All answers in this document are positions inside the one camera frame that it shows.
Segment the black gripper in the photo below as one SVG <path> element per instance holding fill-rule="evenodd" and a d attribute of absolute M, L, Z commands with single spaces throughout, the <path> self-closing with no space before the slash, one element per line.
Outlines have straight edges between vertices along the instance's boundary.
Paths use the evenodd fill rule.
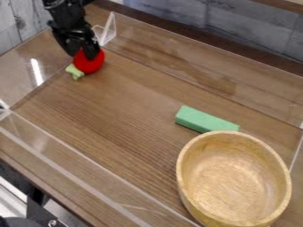
<path fill-rule="evenodd" d="M 73 57 L 80 49 L 84 51 L 88 60 L 98 55 L 98 41 L 85 21 L 84 6 L 92 0 L 41 0 L 44 9 L 52 19 L 46 22 L 57 44 L 65 53 Z"/>

